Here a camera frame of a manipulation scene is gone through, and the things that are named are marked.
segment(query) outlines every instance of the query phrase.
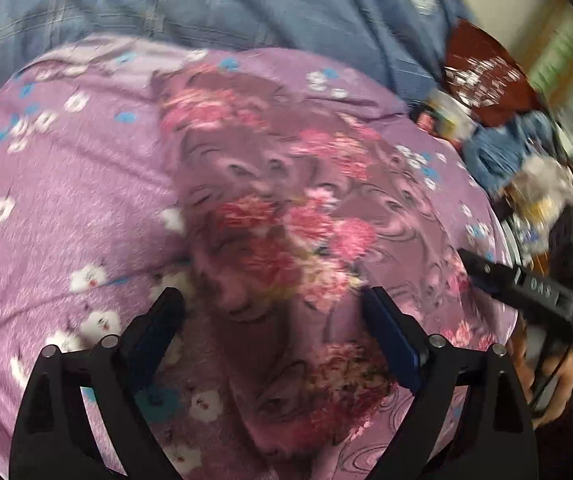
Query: blue cloth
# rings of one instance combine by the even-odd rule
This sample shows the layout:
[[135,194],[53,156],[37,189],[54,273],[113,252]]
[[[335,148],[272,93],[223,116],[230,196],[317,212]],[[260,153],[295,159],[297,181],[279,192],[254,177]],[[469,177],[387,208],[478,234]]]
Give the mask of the blue cloth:
[[553,124],[542,112],[516,116],[500,128],[479,128],[462,146],[467,170],[487,193],[499,192],[526,156],[553,147]]
[[0,0],[0,86],[23,65],[92,32],[183,46],[282,46],[333,57],[407,101],[440,79],[462,0]]

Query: floral blanket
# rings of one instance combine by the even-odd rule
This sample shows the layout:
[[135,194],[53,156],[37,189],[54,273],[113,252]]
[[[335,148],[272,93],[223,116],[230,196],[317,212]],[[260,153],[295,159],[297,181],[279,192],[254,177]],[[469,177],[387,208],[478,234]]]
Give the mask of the floral blanket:
[[177,286],[183,332],[136,396],[177,471],[365,476],[412,397],[359,287],[486,349],[516,315],[474,295],[455,250],[506,260],[501,233],[454,150],[332,60],[114,36],[49,53],[0,91],[0,472],[39,349],[88,348]]

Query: black cable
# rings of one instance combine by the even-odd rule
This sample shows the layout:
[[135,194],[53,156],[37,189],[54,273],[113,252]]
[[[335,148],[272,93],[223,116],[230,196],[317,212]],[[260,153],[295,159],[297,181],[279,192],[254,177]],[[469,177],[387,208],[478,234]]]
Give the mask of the black cable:
[[558,363],[558,365],[555,367],[555,369],[553,370],[553,372],[551,373],[551,375],[549,375],[547,377],[547,380],[542,384],[542,386],[540,387],[540,389],[535,393],[535,395],[533,396],[533,399],[531,400],[531,402],[529,402],[529,408],[531,409],[532,412],[535,412],[535,406],[537,405],[537,402],[540,400],[540,397],[542,397],[542,394],[545,392],[545,390],[547,389],[547,386],[549,384],[551,384],[551,381],[553,381],[553,378],[556,376],[556,374],[560,371],[560,368],[562,368],[564,362],[567,360],[567,357],[569,357],[569,354],[571,353],[571,349],[573,348],[573,339],[571,340],[571,342],[567,345],[566,350],[564,351],[563,357],[562,359],[560,359],[560,362]]

